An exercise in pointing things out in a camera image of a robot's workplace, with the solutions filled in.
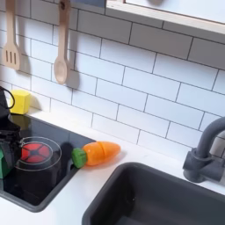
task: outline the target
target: orange carrot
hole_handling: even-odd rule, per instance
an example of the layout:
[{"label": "orange carrot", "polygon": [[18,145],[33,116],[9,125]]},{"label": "orange carrot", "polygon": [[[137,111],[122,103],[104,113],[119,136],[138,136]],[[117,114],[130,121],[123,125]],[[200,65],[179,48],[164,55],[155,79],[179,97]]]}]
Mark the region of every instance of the orange carrot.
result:
[{"label": "orange carrot", "polygon": [[93,142],[82,149],[72,151],[73,163],[77,168],[86,165],[98,165],[113,159],[120,153],[120,146],[111,142]]}]

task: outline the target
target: wall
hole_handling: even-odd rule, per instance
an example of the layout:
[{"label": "wall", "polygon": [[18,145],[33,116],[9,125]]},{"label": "wall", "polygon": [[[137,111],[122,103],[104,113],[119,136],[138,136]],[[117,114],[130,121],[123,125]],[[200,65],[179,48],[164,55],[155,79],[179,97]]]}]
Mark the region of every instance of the wall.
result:
[{"label": "wall", "polygon": [[[0,47],[4,11],[0,0]],[[59,85],[56,1],[17,0],[17,14],[23,65],[20,72],[0,65],[0,84],[29,90],[33,107],[178,159],[225,115],[223,35],[73,4],[70,77]],[[221,137],[212,149],[219,157]]]}]

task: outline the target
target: gray faucet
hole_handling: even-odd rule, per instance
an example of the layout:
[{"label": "gray faucet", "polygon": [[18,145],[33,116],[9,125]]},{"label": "gray faucet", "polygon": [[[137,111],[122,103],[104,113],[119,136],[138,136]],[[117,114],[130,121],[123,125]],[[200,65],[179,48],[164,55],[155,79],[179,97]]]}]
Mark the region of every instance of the gray faucet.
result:
[{"label": "gray faucet", "polygon": [[216,136],[225,130],[225,117],[212,122],[203,132],[196,149],[189,151],[184,163],[184,176],[193,183],[207,178],[220,181],[224,172],[224,159],[213,158],[209,153]]}]

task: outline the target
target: wooden spoon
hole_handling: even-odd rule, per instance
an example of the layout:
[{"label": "wooden spoon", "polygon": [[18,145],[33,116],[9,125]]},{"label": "wooden spoon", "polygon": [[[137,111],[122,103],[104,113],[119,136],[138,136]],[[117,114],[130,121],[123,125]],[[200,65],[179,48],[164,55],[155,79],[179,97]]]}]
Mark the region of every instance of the wooden spoon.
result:
[{"label": "wooden spoon", "polygon": [[15,34],[15,0],[5,0],[7,19],[7,43],[3,49],[3,63],[6,67],[19,70],[21,53]]},{"label": "wooden spoon", "polygon": [[67,59],[70,1],[61,0],[59,3],[60,27],[58,57],[54,62],[54,75],[58,83],[64,84],[69,75],[69,61]]}]

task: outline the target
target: black stovetop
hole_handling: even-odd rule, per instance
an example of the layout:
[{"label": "black stovetop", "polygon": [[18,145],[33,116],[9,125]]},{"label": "black stovetop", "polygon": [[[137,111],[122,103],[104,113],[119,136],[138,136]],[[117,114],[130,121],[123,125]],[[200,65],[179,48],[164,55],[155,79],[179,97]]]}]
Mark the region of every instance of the black stovetop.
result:
[{"label": "black stovetop", "polygon": [[28,116],[11,117],[21,127],[24,144],[15,168],[0,179],[0,196],[39,212],[77,172],[72,149],[94,141]]}]

